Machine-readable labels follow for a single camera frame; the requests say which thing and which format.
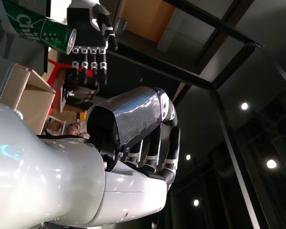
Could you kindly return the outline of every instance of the red object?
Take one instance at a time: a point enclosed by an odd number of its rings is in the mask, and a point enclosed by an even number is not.
[[[48,84],[52,87],[53,86],[53,83],[56,79],[56,76],[58,74],[58,72],[60,71],[61,68],[72,68],[71,65],[67,65],[67,64],[63,64],[63,63],[57,63],[51,59],[48,59],[48,62],[52,63],[55,65],[54,69],[53,69],[53,72],[51,73],[51,76],[49,77],[48,79]],[[88,73],[87,73],[88,77],[89,78],[93,78],[93,75],[92,75],[92,70],[91,69],[88,69]]]

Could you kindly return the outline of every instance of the wooden panel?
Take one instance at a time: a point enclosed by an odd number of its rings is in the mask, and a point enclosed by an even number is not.
[[[121,18],[127,21],[126,29],[153,42],[158,42],[174,11],[162,0],[127,0]]]

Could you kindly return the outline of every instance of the cardboard box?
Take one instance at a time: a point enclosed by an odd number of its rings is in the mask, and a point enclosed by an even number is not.
[[[24,123],[40,135],[55,91],[34,70],[15,64],[0,96],[0,103],[23,114]]]

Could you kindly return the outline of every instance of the metal beam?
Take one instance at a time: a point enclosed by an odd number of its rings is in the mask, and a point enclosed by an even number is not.
[[[253,2],[254,0],[234,0],[221,20],[231,26],[237,25]],[[201,73],[203,71],[227,37],[227,34],[222,33],[217,29],[213,31],[199,52],[199,57],[195,62],[197,73]]]
[[[235,169],[235,173],[238,179],[239,186],[242,190],[245,204],[248,209],[248,213],[252,222],[252,226],[255,229],[267,229],[269,225],[265,218],[261,204],[258,200],[258,196],[255,192],[253,183],[250,179],[249,172],[245,165],[242,153],[237,145],[236,137],[233,133],[232,127],[225,112],[224,105],[221,101],[218,92],[210,92],[212,101],[216,107],[220,126],[222,128],[225,142],[227,144],[230,157]]]
[[[228,65],[219,73],[213,80],[213,85],[216,91],[226,82],[227,79],[248,59],[248,57],[256,50],[254,43],[247,43]]]
[[[281,66],[274,60],[272,59],[272,57],[266,53],[265,49],[262,47],[259,47],[259,50],[261,51],[261,53],[263,54],[263,56],[265,57],[265,59],[271,63],[271,65],[277,70],[277,72],[284,78],[284,80],[286,81],[286,72],[284,71],[283,68],[281,68]]]
[[[168,78],[175,79],[179,82],[183,82],[188,85],[194,85],[196,87],[208,91],[214,90],[213,84],[207,80],[200,78],[199,75],[188,72],[169,63],[163,62],[159,59],[146,55],[121,43],[119,43],[118,46],[119,49],[117,51],[112,52],[108,50],[107,52],[111,55],[126,59],[130,62],[150,69]]]
[[[218,17],[195,6],[194,4],[191,4],[189,1],[186,1],[186,0],[164,0],[164,1],[192,15],[193,17],[196,17],[197,19],[207,23],[208,25],[218,29],[219,31],[224,32],[227,35],[239,40],[240,42],[256,43],[254,40],[248,38],[247,36],[243,35],[240,31],[236,30],[236,28],[234,28],[233,26],[225,23],[224,21],[220,20]]]

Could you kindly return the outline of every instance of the black metal frame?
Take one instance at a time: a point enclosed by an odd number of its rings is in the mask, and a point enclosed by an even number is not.
[[[250,219],[254,228],[269,228],[266,217],[263,213],[262,206],[258,200],[258,196],[254,189],[254,185],[250,179],[241,151],[237,145],[236,138],[232,131],[231,125],[225,113],[225,108],[221,101],[218,90],[228,80],[231,75],[246,61],[247,58],[257,49],[263,51],[263,46],[254,40],[248,38],[234,27],[228,25],[224,21],[214,15],[204,11],[203,9],[191,4],[186,0],[164,0],[167,3],[179,8],[180,10],[196,17],[197,19],[209,24],[220,32],[224,32],[234,39],[243,42],[243,48],[235,55],[230,63],[219,73],[219,75],[209,82],[200,78],[194,73],[160,61],[152,56],[143,54],[125,45],[119,44],[117,52],[111,52],[113,55],[118,55],[121,58],[134,62],[144,68],[151,69],[162,75],[176,79],[186,84],[183,90],[176,98],[175,105],[178,105],[182,98],[186,95],[192,85],[205,89],[210,92],[210,96],[217,109],[218,118],[225,137],[226,144],[229,149],[233,165],[237,174],[237,178],[245,199],[245,203],[250,215]],[[274,67],[286,80],[286,73],[275,62],[272,62]]]

